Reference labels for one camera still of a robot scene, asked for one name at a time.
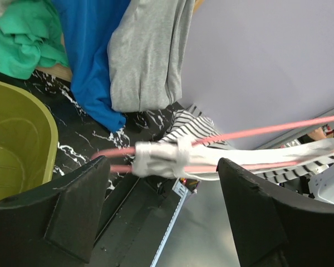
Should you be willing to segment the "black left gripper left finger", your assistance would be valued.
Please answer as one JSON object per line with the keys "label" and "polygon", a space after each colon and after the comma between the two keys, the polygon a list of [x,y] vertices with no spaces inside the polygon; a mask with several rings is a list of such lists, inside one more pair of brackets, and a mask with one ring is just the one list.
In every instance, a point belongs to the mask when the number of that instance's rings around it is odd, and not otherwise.
{"label": "black left gripper left finger", "polygon": [[90,261],[110,162],[79,169],[0,201],[0,266],[84,266]]}

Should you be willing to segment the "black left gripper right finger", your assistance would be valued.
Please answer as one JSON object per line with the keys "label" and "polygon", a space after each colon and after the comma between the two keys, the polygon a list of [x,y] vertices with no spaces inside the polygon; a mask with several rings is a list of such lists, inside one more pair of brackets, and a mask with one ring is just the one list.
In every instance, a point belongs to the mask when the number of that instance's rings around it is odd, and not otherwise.
{"label": "black left gripper right finger", "polygon": [[241,266],[334,266],[334,205],[221,158],[217,171]]}

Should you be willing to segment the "pink wire hanger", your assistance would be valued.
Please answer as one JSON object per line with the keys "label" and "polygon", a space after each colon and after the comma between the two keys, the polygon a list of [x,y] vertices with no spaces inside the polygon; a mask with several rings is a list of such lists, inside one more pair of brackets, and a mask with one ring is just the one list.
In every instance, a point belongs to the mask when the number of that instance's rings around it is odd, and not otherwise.
{"label": "pink wire hanger", "polygon": [[232,160],[248,170],[276,170],[307,164],[313,160],[319,160],[321,157],[334,156],[334,139],[324,139],[294,148],[267,150],[211,149],[205,147],[205,144],[293,128],[323,125],[332,121],[334,121],[334,115],[227,133],[199,140],[194,140],[191,136],[183,136],[179,137],[174,144],[168,142],[138,142],[134,147],[99,151],[93,155],[93,159],[100,156],[114,158],[133,155],[134,160],[131,165],[112,165],[110,170],[112,172],[131,172],[140,177],[160,175],[163,177],[198,179],[199,174],[215,172],[217,163],[221,158]]}

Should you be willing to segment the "black white striped tank top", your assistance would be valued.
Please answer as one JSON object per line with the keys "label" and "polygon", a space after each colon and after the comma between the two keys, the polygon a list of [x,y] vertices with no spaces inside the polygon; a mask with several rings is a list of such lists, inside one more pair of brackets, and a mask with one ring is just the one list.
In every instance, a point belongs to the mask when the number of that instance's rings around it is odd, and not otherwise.
{"label": "black white striped tank top", "polygon": [[219,159],[229,159],[272,183],[279,184],[334,163],[334,138],[293,147],[236,150],[224,141],[192,146],[203,137],[216,136],[212,120],[186,110],[173,113],[167,134],[158,142],[138,142],[132,173],[140,177],[210,180]]}

